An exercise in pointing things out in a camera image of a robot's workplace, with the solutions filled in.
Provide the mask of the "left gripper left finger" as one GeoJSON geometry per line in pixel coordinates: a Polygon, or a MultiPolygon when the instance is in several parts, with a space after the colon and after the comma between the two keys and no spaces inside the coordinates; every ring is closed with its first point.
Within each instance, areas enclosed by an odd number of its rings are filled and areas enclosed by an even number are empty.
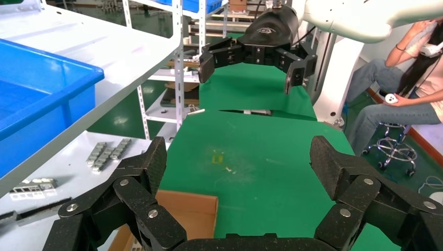
{"type": "Polygon", "coordinates": [[[155,198],[166,161],[163,137],[121,160],[106,181],[60,207],[43,250],[97,250],[121,226],[144,250],[174,250],[186,242],[184,227],[155,198]]]}

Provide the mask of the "person's raised hand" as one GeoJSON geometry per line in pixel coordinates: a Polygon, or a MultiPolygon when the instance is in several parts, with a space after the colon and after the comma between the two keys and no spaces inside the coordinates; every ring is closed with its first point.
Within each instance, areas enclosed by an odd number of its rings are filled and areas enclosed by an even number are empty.
{"type": "Polygon", "coordinates": [[[414,27],[416,28],[417,34],[422,32],[427,32],[429,29],[433,29],[435,23],[437,22],[436,19],[430,19],[430,20],[423,20],[416,22],[414,24],[414,27]]]}

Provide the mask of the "person's hand with controller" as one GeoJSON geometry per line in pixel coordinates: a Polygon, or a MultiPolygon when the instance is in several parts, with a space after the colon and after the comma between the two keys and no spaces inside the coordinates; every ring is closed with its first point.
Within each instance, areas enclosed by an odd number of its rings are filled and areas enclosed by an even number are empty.
{"type": "Polygon", "coordinates": [[[417,99],[405,98],[397,94],[395,94],[394,96],[397,99],[397,101],[392,105],[396,107],[412,106],[419,104],[419,101],[417,99]]]}

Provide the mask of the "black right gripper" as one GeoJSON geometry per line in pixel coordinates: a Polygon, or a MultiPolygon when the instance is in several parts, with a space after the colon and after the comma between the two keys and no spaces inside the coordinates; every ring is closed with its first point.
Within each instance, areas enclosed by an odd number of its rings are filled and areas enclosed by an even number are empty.
{"type": "Polygon", "coordinates": [[[202,48],[198,76],[206,83],[216,68],[238,63],[274,65],[286,73],[284,93],[302,86],[315,72],[317,55],[309,45],[292,44],[298,32],[298,17],[292,7],[271,8],[259,16],[235,41],[232,37],[202,48]]]}

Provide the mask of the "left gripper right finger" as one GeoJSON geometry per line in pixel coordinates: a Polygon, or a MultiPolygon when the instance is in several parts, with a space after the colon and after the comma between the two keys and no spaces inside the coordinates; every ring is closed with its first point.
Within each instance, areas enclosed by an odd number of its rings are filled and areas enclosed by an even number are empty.
{"type": "Polygon", "coordinates": [[[442,205],[378,173],[361,157],[313,137],[310,165],[335,202],[315,230],[333,250],[350,250],[366,224],[402,250],[442,250],[442,205]]]}

